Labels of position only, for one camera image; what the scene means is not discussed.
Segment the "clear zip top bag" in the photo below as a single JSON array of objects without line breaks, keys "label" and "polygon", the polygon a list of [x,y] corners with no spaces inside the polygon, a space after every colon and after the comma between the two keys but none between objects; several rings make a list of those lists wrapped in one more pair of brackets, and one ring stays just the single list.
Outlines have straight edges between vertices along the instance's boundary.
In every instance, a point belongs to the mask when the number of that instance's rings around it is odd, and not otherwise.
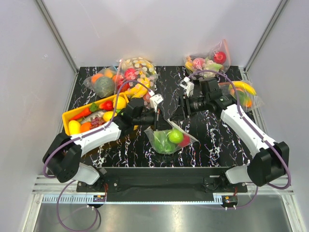
[{"label": "clear zip top bag", "polygon": [[149,127],[144,131],[155,152],[171,155],[198,141],[169,119],[167,125],[168,128],[164,130]]}]

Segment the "green fake apple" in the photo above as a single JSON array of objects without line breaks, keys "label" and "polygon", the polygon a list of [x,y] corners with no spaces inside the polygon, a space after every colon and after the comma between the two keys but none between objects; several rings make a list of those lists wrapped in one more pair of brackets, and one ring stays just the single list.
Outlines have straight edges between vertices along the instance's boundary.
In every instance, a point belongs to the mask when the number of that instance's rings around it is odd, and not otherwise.
[{"label": "green fake apple", "polygon": [[174,144],[178,144],[183,140],[183,133],[177,129],[168,132],[168,139]]}]

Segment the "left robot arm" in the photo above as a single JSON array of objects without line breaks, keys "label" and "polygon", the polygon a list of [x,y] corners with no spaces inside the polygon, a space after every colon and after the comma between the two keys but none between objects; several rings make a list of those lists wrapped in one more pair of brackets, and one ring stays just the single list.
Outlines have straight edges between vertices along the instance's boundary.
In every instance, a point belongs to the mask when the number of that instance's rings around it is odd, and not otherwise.
[{"label": "left robot arm", "polygon": [[103,174],[95,167],[81,163],[81,157],[96,147],[130,134],[135,126],[156,131],[170,130],[159,108],[146,109],[141,99],[132,99],[127,106],[105,124],[90,131],[69,136],[59,133],[45,153],[43,170],[50,171],[60,183],[70,180],[86,183],[93,191],[104,187]]}]

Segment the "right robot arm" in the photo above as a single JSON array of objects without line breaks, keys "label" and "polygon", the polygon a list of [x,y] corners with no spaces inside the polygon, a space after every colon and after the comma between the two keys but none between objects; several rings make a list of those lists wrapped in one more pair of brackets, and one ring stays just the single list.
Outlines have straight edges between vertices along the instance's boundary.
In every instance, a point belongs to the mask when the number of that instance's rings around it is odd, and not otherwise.
[{"label": "right robot arm", "polygon": [[256,186],[269,185],[277,178],[287,175],[287,186],[291,184],[288,170],[289,146],[285,142],[276,142],[263,132],[243,111],[239,102],[230,94],[224,95],[215,78],[201,80],[201,96],[194,97],[194,84],[185,77],[180,86],[184,96],[170,118],[180,121],[202,111],[216,113],[245,143],[252,155],[248,165],[229,168],[219,179],[223,191],[231,191],[238,183],[249,182]]}]

